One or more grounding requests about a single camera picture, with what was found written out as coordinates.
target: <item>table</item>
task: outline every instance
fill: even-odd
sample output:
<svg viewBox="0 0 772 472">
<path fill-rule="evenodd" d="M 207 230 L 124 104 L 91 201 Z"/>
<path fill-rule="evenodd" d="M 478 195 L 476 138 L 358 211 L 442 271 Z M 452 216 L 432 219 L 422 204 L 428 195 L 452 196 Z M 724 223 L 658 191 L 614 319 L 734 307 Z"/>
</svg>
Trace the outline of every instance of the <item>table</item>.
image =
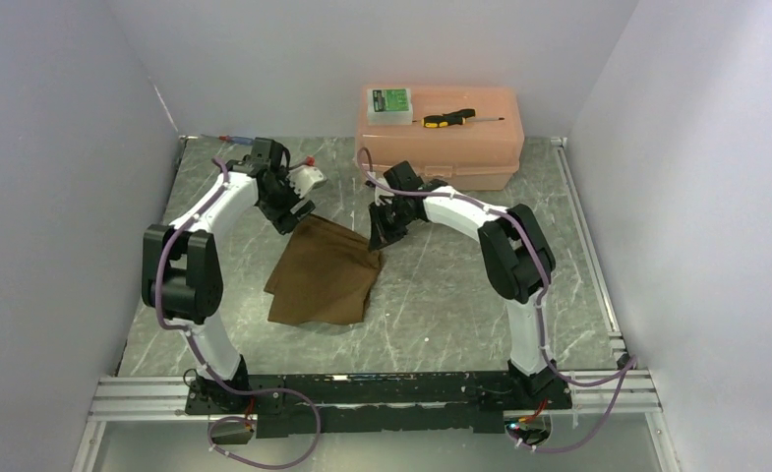
<svg viewBox="0 0 772 472">
<path fill-rule="evenodd" d="M 315 214 L 368 237 L 368 203 L 353 163 L 352 138 L 277 138 L 306 155 L 329 179 L 311 193 Z M 248 147 L 215 139 L 189 140 L 163 221 L 186 211 L 212 185 L 213 155 L 240 158 Z M 548 300 L 550 343 L 561 369 L 614 369 L 609 327 L 590 256 L 580 234 L 561 163 L 551 140 L 528 138 L 521 167 L 500 192 L 468 192 L 489 204 L 533 208 L 557 259 Z M 385 266 L 360 324 L 299 326 L 267 321 L 267 277 L 289 236 L 280 236 L 257 210 L 217 240 L 224 279 L 220 313 L 252 374 L 439 372 L 505 369 L 510 336 L 504 303 L 492 289 L 478 245 L 447 227 L 413 223 L 384 249 Z M 140 303 L 120 376 L 175 376 L 194 366 L 186 343 L 156 324 Z"/>
</svg>

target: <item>white wall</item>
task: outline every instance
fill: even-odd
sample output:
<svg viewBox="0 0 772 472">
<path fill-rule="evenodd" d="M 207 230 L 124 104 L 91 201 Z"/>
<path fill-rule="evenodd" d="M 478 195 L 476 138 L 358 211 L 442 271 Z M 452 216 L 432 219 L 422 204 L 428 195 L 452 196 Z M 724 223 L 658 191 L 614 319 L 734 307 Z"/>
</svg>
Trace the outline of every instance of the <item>white wall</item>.
<svg viewBox="0 0 772 472">
<path fill-rule="evenodd" d="M 641 0 L 570 134 L 684 471 L 772 471 L 772 1 Z"/>
<path fill-rule="evenodd" d="M 637 0 L 110 0 L 180 131 L 352 136 L 363 84 L 516 88 L 566 136 Z"/>
<path fill-rule="evenodd" d="M 0 470 L 70 470 L 176 133 L 102 2 L 0 2 Z"/>
</svg>

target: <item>small plastic box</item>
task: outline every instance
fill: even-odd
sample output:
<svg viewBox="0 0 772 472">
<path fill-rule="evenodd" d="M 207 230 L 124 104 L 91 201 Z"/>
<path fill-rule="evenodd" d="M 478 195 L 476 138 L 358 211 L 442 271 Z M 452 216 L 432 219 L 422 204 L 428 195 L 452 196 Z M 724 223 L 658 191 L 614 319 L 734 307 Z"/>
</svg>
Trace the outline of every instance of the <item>small plastic box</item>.
<svg viewBox="0 0 772 472">
<path fill-rule="evenodd" d="M 417 123 L 369 126 L 369 89 L 411 89 Z M 424 180 L 443 179 L 458 190 L 501 190 L 518 170 L 524 131 L 515 92 L 510 88 L 365 86 L 360 93 L 356 150 L 371 152 L 373 170 L 382 174 L 408 160 Z M 462 108 L 476 117 L 504 117 L 445 128 L 424 128 L 420 120 Z"/>
</svg>

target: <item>gray floor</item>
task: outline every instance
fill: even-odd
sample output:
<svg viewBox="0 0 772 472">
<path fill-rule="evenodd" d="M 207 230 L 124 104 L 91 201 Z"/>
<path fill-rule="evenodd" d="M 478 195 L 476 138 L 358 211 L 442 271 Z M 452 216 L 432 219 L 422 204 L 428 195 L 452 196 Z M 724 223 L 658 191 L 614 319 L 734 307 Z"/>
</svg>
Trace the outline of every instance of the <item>gray floor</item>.
<svg viewBox="0 0 772 472">
<path fill-rule="evenodd" d="M 329 182 L 311 194 L 316 214 L 369 234 L 373 192 L 352 162 L 353 140 L 284 139 L 293 160 L 313 155 Z M 209 159 L 240 158 L 248 147 L 192 140 L 180 165 L 164 220 L 187 210 L 216 175 Z M 548 302 L 551 345 L 562 369 L 613 369 L 604 314 L 576 229 L 568 188 L 549 140 L 528 139 L 521 168 L 502 192 L 474 193 L 490 204 L 531 206 L 557 258 Z M 478 246 L 449 228 L 413 223 L 385 249 L 386 264 L 363 323 L 352 326 L 267 321 L 267 277 L 288 237 L 259 211 L 248 211 L 218 239 L 225 291 L 220 312 L 254 374 L 420 372 L 503 369 L 509 329 L 502 299 L 487 281 Z M 193 367 L 185 342 L 162 331 L 140 305 L 121 376 L 174 376 Z"/>
<path fill-rule="evenodd" d="M 597 421 L 583 416 L 571 428 L 570 416 L 555 417 L 553 436 L 544 447 L 579 441 Z M 217 453 L 208 453 L 206 423 L 110 423 L 94 471 L 181 472 L 252 470 Z M 304 452 L 311 435 L 256 440 L 226 448 L 249 459 L 280 464 Z M 324 435 L 311 458 L 294 471 L 659 471 L 645 418 L 618 415 L 583 448 L 565 454 L 533 454 L 513 448 L 503 434 L 469 430 L 350 433 Z"/>
</svg>

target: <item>orange plastic box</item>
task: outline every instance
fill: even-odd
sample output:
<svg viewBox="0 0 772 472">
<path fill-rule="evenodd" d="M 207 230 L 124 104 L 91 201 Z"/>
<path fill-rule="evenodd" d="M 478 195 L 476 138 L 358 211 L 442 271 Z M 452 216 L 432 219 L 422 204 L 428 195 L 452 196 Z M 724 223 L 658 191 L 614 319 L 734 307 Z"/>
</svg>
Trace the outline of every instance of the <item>orange plastic box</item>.
<svg viewBox="0 0 772 472">
<path fill-rule="evenodd" d="M 413 119 L 418 122 L 369 126 L 368 89 L 411 89 Z M 518 170 L 524 131 L 510 88 L 374 85 L 363 87 L 360 96 L 356 149 L 369 149 L 375 172 L 382 174 L 408 160 L 424 180 L 437 177 L 458 190 L 501 190 Z M 475 108 L 477 118 L 504 120 L 437 129 L 424 128 L 419 121 L 462 108 Z"/>
</svg>

